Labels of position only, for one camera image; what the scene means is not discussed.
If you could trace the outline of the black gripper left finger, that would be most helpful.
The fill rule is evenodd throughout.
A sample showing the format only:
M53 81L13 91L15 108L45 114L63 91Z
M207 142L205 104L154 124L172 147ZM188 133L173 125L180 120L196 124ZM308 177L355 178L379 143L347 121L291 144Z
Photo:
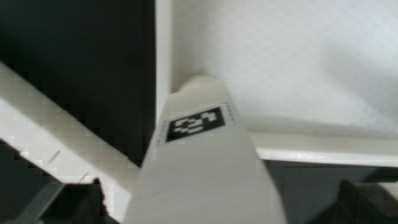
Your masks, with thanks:
M10 224L115 224L99 179L90 183L49 182Z

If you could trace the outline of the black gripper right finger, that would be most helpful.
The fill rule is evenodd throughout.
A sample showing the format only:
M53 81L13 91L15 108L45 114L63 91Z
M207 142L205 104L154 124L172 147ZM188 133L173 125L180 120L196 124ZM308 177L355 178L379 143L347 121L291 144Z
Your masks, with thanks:
M308 224L398 224L398 182L342 181L335 202Z

